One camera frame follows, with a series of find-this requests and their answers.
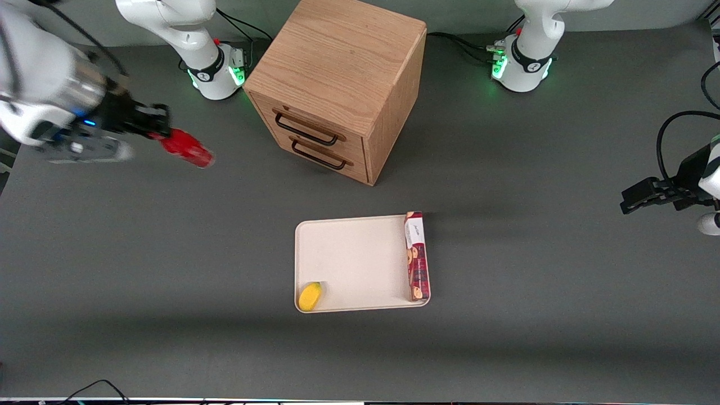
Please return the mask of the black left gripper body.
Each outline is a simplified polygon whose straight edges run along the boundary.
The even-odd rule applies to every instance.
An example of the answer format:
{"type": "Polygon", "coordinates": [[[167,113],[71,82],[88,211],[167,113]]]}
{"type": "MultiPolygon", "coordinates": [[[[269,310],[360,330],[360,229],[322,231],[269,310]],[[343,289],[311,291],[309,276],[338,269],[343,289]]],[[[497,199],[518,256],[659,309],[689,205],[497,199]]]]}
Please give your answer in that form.
{"type": "Polygon", "coordinates": [[[681,162],[677,170],[677,187],[686,194],[689,200],[677,200],[677,211],[687,209],[693,205],[711,208],[717,207],[717,200],[699,187],[701,176],[709,162],[710,145],[695,151],[681,162]]]}

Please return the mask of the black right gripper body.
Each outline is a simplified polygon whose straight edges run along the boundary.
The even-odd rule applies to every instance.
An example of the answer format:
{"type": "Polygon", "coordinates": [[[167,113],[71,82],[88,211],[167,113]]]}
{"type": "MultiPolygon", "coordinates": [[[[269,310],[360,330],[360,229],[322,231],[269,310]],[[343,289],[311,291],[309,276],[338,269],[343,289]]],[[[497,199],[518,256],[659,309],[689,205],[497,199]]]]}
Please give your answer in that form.
{"type": "Polygon", "coordinates": [[[137,108],[141,106],[128,92],[106,92],[101,100],[101,130],[142,135],[136,125],[137,108]]]}

